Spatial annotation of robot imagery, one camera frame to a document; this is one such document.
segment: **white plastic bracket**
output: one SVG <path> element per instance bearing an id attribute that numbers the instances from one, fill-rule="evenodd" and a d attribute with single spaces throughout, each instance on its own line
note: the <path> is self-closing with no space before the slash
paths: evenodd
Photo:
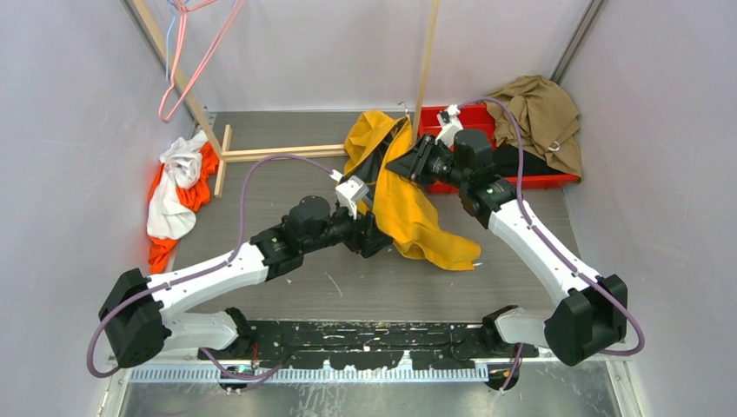
<path id="1" fill-rule="evenodd" d="M 458 115 L 460 114 L 461 111 L 455 104 L 449 105 L 445 110 L 438 113 L 437 118 L 438 122 L 440 122 L 441 130 L 435 142 L 443 142 L 449 148 L 453 145 L 455 133 L 463 129 L 463 125 L 458 119 Z"/>
<path id="2" fill-rule="evenodd" d="M 163 325 L 171 336 L 163 343 L 162 352 L 178 349 L 225 349 L 238 337 L 238 328 L 230 316 L 221 311 L 214 314 L 185 313 Z"/>
<path id="3" fill-rule="evenodd" d="M 347 207 L 350 216 L 354 219 L 358 216 L 358 202 L 369 193 L 367 186 L 357 176 L 351 176 L 346 182 L 335 186 L 335 195 L 341 207 Z"/>
<path id="4" fill-rule="evenodd" d="M 506 343 L 527 343 L 547 348 L 545 320 L 550 315 L 549 311 L 527 311 L 524 308 L 515 308 L 497 317 L 494 325 L 501 339 Z"/>

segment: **beige cloth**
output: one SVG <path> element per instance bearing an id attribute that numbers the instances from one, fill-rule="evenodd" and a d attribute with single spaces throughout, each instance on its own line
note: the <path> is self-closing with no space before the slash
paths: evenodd
<path id="1" fill-rule="evenodd" d="M 520 76 L 488 95 L 507 104 L 517 118 L 524 150 L 550 168 L 581 176 L 581 150 L 574 135 L 581 127 L 579 112 L 558 84 L 542 76 Z M 516 146 L 515 128 L 504 111 L 494 103 L 487 103 L 487 109 L 496 120 L 496 145 Z"/>

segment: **gray floor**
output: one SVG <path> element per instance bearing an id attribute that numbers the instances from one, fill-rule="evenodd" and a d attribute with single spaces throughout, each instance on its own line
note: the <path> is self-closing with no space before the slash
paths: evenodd
<path id="1" fill-rule="evenodd" d="M 232 149 L 341 143 L 357 117 L 357 113 L 342 112 L 225 113 L 217 117 L 216 131 L 222 131 L 226 122 L 233 126 Z M 345 158 L 322 158 L 321 162 L 342 170 Z M 223 198 L 197 214 L 194 230 L 179 245 L 175 268 L 233 248 L 240 187 L 249 166 L 228 166 Z M 334 201 L 333 193 L 332 180 L 303 162 L 264 164 L 249 187 L 246 235 L 277 224 L 305 195 Z M 577 253 L 562 192 L 530 190 L 525 196 L 548 228 Z M 304 265 L 288 275 L 233 291 L 195 311 L 237 307 L 253 319 L 478 321 L 508 304 L 553 307 L 515 253 L 470 218 L 456 195 L 433 195 L 431 201 L 440 213 L 441 226 L 481 245 L 477 262 L 482 265 L 474 271 L 443 271 L 427 261 L 404 259 L 393 249 L 364 260 L 339 246 L 307 255 Z"/>

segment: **metal pole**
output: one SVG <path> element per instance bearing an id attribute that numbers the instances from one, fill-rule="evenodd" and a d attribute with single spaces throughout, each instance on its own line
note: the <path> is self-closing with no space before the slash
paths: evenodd
<path id="1" fill-rule="evenodd" d="M 550 76 L 550 81 L 560 84 L 563 81 L 563 77 L 568 71 L 568 67 L 573 62 L 576 53 L 583 45 L 583 41 L 586 39 L 588 32 L 594 27 L 596 18 L 599 16 L 601 11 L 604 9 L 604 5 L 608 0 L 591 0 L 588 3 L 586 10 L 583 12 L 581 20 L 578 22 L 576 30 L 571 36 L 570 42 L 566 50 L 563 52 L 561 59 L 553 70 L 553 75 Z"/>

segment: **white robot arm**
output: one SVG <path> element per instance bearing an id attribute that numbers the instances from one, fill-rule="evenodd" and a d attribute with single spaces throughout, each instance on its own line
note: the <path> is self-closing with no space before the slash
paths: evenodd
<path id="1" fill-rule="evenodd" d="M 144 277 L 138 269 L 123 273 L 100 309 L 100 320 L 136 294 L 151 288 L 166 289 L 130 304 L 105 328 L 118 366 L 135 367 L 161 352 L 183 348 L 209 348 L 221 358 L 242 356 L 251 348 L 254 333 L 237 308 L 216 314 L 187 311 L 234 289 L 287 274 L 302 265 L 305 254 L 321 248 L 344 243 L 368 258 L 390 245 L 392 239 L 379 231 L 373 214 L 357 212 L 356 204 L 368 187 L 351 177 L 335 189 L 340 207 L 332 214 L 326 200 L 304 197 L 280 224 L 243 243 L 236 256 L 231 251 L 150 277 Z M 170 284 L 192 275 L 200 276 Z"/>
<path id="2" fill-rule="evenodd" d="M 550 348 L 569 366 L 623 340 L 627 331 L 625 316 L 580 275 L 594 277 L 625 307 L 627 286 L 617 275 L 601 277 L 550 233 L 528 203 L 516 198 L 515 187 L 495 173 L 486 135 L 480 130 L 460 129 L 457 114 L 442 112 L 441 134 L 425 135 L 387 168 L 419 185 L 442 182 L 458 188 L 463 208 L 507 243 L 548 291 L 554 311 L 507 306 L 484 317 L 484 338 L 491 345 L 525 343 Z M 574 264 L 575 273 L 561 258 Z"/>

